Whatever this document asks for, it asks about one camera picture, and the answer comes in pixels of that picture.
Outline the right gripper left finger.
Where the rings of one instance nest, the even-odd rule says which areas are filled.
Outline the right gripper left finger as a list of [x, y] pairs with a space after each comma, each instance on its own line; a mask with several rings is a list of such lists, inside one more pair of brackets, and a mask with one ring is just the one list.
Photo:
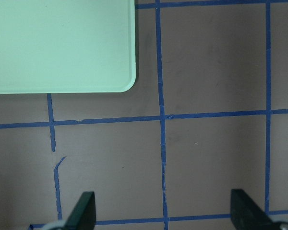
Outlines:
[[65, 230], [93, 230], [96, 225], [95, 193], [83, 192], [67, 218]]

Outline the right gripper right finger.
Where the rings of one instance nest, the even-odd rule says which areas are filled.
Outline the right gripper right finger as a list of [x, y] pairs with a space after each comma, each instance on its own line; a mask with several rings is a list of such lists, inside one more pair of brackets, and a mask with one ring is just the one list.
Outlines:
[[267, 230], [273, 221], [243, 189], [230, 193], [230, 219], [236, 230]]

